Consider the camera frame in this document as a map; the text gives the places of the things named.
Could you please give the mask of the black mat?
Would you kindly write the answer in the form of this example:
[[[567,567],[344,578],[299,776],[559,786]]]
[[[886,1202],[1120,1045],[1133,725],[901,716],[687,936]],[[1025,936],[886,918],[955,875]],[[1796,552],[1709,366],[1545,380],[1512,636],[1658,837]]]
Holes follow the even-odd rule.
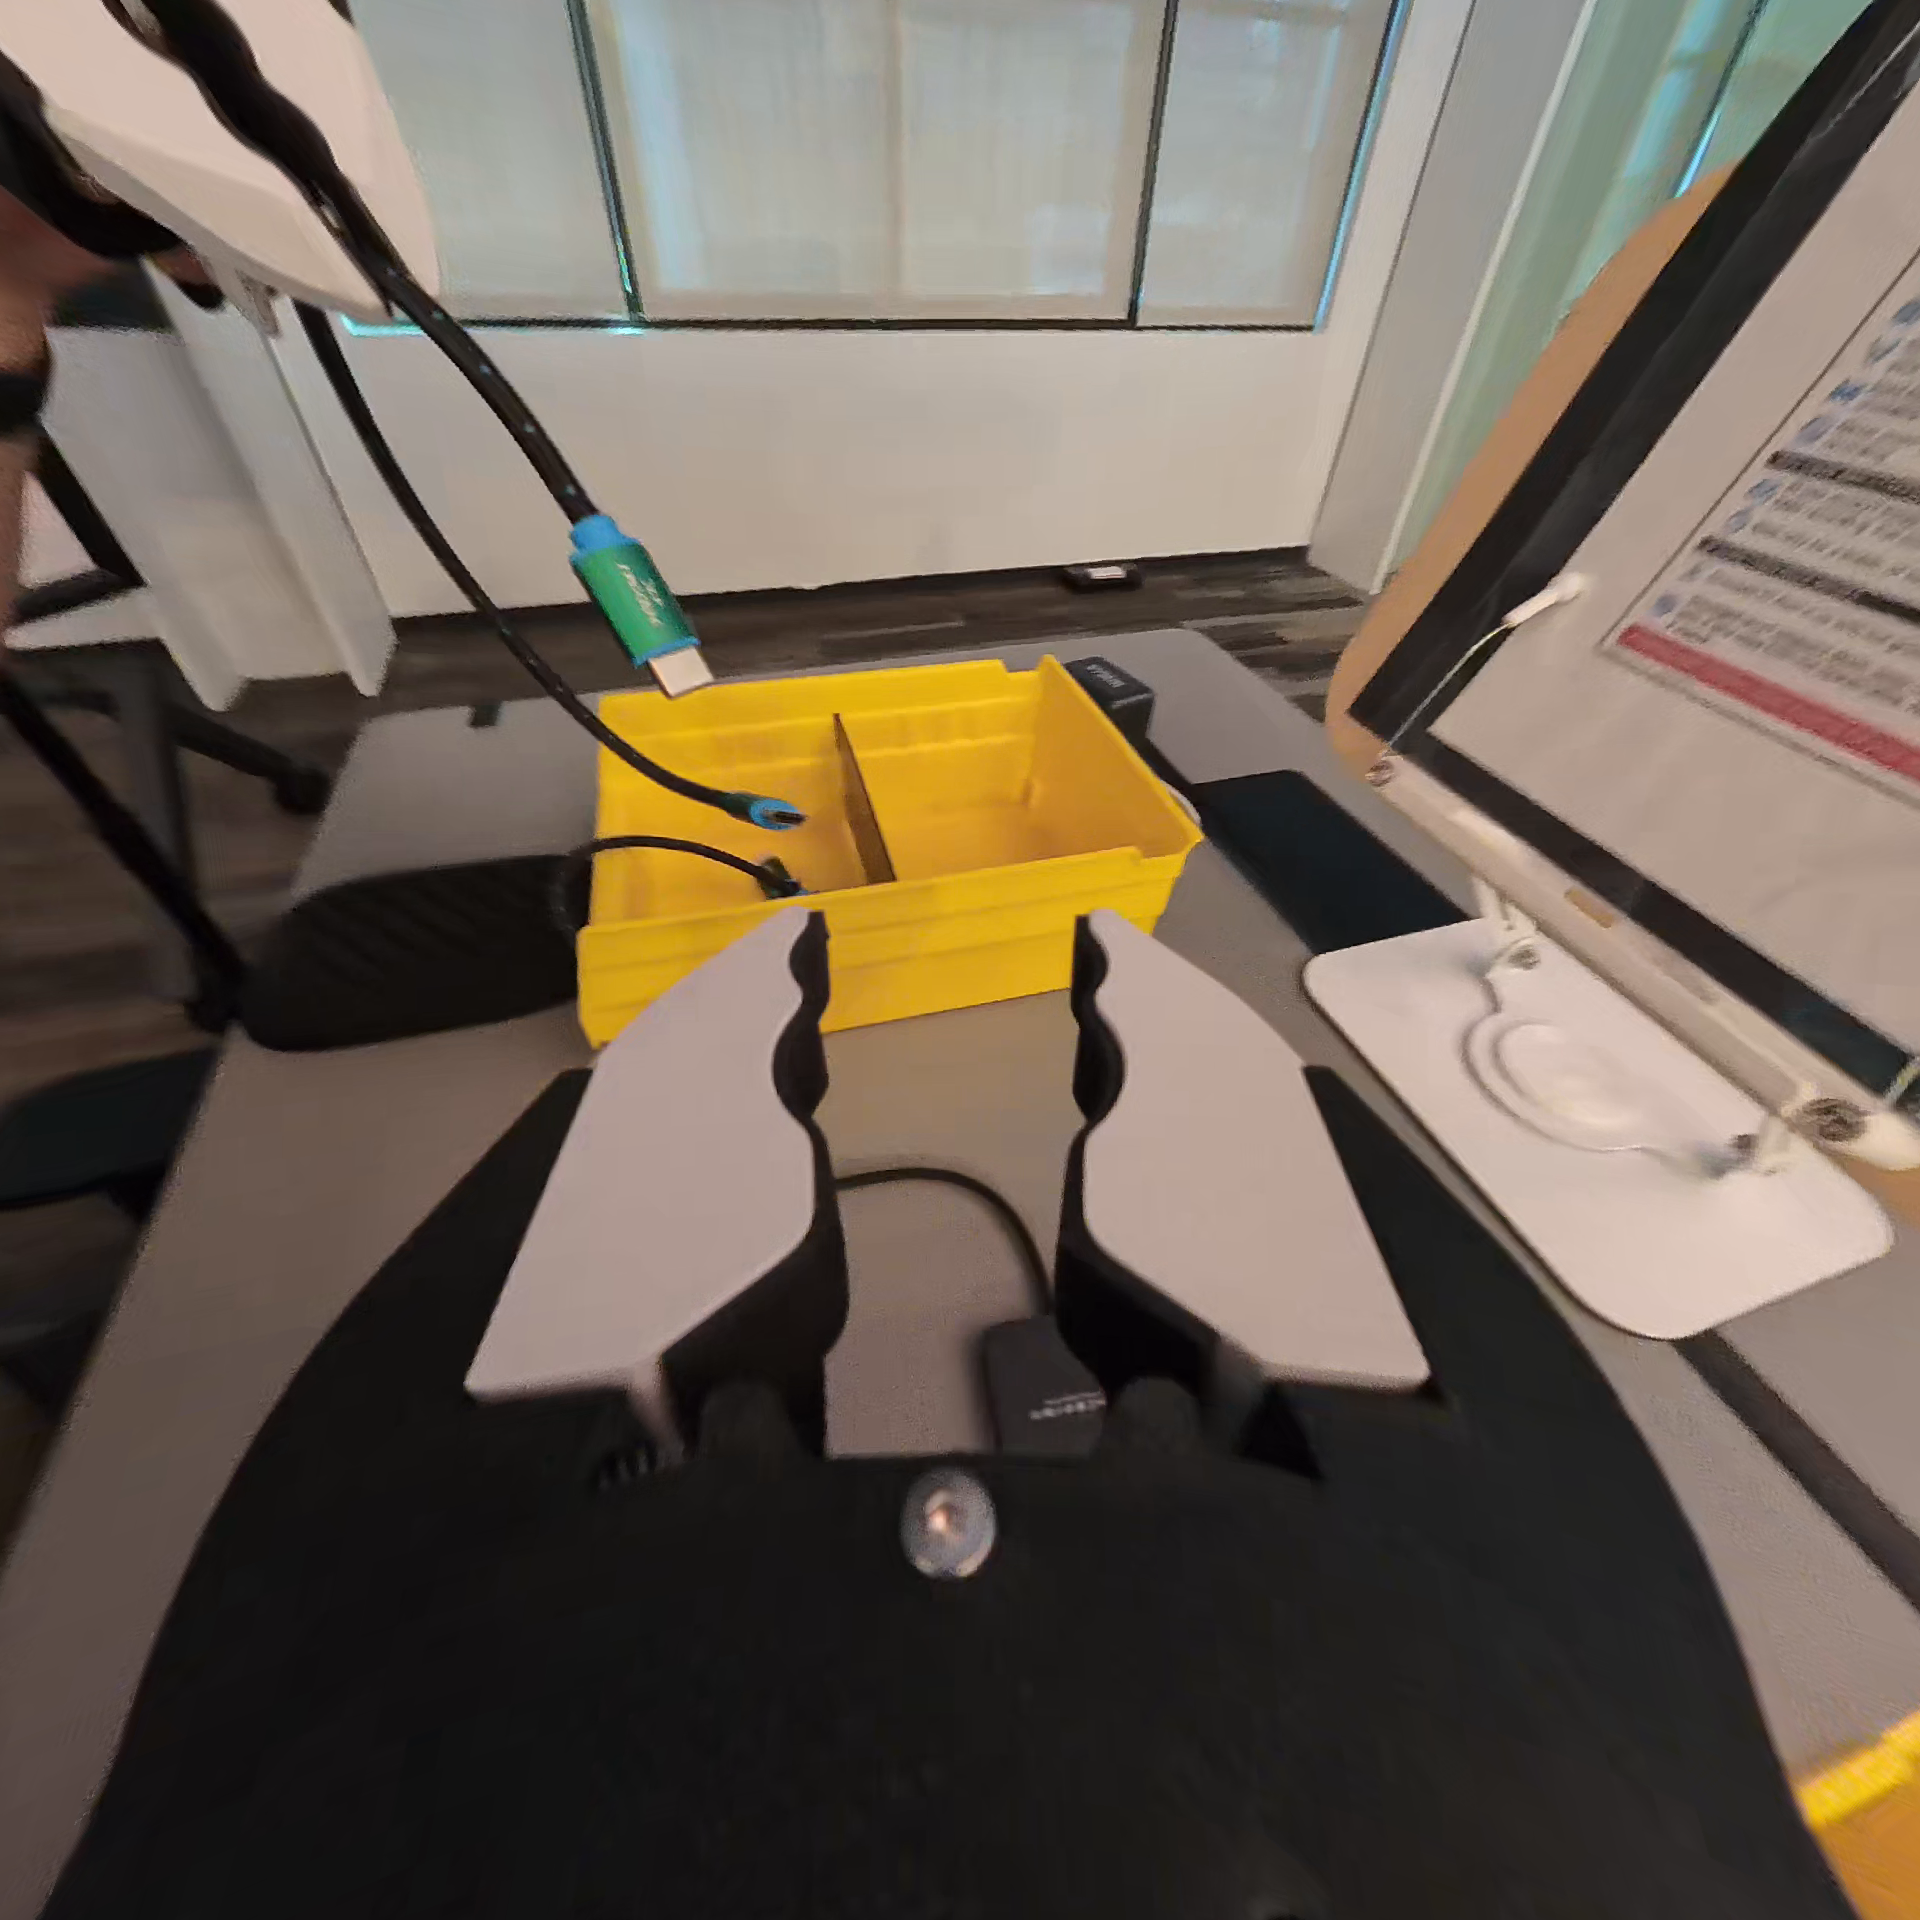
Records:
[[[1444,891],[1299,770],[1198,782],[1189,800],[1214,848],[1312,957],[1468,923]]]

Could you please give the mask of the glass window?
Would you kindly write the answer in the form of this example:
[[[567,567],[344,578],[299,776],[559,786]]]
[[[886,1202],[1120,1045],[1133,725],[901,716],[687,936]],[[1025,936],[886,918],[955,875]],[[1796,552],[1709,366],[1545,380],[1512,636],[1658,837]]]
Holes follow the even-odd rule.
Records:
[[[352,5],[481,322],[1326,322],[1409,5]]]

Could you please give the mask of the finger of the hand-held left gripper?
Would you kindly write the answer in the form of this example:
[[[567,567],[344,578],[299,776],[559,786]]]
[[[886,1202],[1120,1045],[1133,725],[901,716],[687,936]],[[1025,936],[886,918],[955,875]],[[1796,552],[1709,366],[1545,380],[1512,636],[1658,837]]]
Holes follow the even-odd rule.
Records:
[[[347,5],[3,5],[3,193],[102,258],[196,253],[270,322],[442,295],[431,205]]]

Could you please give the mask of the black office chair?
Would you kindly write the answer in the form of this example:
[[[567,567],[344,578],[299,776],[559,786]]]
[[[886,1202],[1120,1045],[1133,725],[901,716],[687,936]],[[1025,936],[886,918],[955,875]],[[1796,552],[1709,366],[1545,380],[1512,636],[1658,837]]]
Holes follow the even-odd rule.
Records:
[[[87,567],[18,593],[12,635],[41,621],[72,621],[86,611],[111,611],[107,639],[60,639],[44,648],[41,695],[55,709],[86,709],[118,723],[131,765],[133,810],[156,837],[185,834],[183,753],[196,753],[242,776],[263,782],[278,810],[317,820],[332,794],[332,776],[282,747],[216,720],[179,679],[156,636],[120,636],[136,624],[142,589]]]

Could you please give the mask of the wooden framed instruction board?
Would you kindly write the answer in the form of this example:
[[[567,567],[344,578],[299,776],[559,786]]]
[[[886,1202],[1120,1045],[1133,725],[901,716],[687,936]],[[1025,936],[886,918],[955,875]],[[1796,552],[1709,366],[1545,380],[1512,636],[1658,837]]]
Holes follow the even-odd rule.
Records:
[[[1862,1166],[1917,1169],[1917,5],[1635,239],[1434,527],[1349,765]]]

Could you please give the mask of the black textured pouch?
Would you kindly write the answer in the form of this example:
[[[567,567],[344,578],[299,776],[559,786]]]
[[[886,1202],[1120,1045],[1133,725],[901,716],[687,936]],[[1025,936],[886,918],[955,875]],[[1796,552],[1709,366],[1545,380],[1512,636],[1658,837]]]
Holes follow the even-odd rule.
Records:
[[[341,1053],[576,1002],[581,857],[510,857],[326,886],[283,911],[239,1002],[270,1053]]]

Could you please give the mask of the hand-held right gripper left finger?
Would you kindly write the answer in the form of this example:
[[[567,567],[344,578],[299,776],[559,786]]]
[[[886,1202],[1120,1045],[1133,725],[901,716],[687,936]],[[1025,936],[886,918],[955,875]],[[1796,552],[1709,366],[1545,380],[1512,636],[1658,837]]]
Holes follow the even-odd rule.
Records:
[[[830,923],[786,905],[614,1035],[464,1388],[702,1411],[757,1381],[825,1406],[849,1269],[830,1145]]]

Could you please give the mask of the yellow plastic bin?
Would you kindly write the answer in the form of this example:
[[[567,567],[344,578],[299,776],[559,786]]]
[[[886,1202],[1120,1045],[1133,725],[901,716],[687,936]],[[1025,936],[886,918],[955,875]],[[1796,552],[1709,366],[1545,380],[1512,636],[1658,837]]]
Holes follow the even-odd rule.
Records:
[[[602,750],[577,1022],[604,1049],[687,974],[775,915],[733,866],[625,846],[649,837],[781,861],[830,923],[823,1031],[1068,987],[1076,920],[1153,931],[1202,826],[1068,662],[910,662],[602,700],[602,723],[671,770],[792,805],[757,830]]]

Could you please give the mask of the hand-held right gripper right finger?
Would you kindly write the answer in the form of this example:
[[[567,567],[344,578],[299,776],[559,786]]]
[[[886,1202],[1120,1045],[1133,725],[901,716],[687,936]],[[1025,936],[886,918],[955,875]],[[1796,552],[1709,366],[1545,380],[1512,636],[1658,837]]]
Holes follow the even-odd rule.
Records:
[[[1311,1069],[1249,1002],[1112,908],[1076,928],[1076,1100],[1054,1305],[1105,1379],[1409,1393],[1426,1352]]]

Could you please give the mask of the braided hdmi cable green plugs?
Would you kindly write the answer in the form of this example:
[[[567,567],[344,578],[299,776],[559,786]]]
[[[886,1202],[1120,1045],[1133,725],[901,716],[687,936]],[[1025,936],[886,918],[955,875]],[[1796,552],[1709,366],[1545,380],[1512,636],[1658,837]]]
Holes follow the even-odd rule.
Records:
[[[653,555],[610,517],[599,514],[533,404],[526,404],[491,353],[475,342],[468,327],[456,322],[401,264],[401,253],[372,216],[358,186],[349,183],[330,134],[324,134],[315,113],[267,83],[257,58],[246,49],[239,19],[224,5],[111,5],[107,11],[136,42],[179,64],[200,86],[216,119],[247,150],[288,172],[292,186],[321,214],[324,228],[344,241],[349,261],[372,270],[376,302],[413,320],[475,396],[486,403],[526,468],[533,468],[544,491],[564,514],[571,528],[567,563],[610,628],[610,636],[622,643],[622,652],[653,676],[671,700],[711,687],[697,632],[677,593],[665,589]],[[495,604],[486,589],[481,589],[478,576],[455,552],[372,417],[332,322],[326,322],[306,302],[299,302],[295,310],[306,346],[386,492],[401,509],[429,555],[435,555],[447,580],[468,599],[471,611],[495,628],[500,643],[521,660],[538,688],[602,747],[661,792],[711,806],[754,830],[801,830],[808,815],[795,805],[752,792],[720,792],[614,740],[610,728],[588,712],[559,669],[516,632],[505,611]]]

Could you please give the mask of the black power adapter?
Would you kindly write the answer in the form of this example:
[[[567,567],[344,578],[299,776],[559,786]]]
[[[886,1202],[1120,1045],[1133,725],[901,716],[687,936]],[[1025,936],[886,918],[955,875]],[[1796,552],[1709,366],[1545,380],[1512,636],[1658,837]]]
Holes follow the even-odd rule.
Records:
[[[1157,712],[1153,687],[1107,655],[1066,660],[1066,673],[1090,695],[1131,747],[1143,750],[1150,746]]]

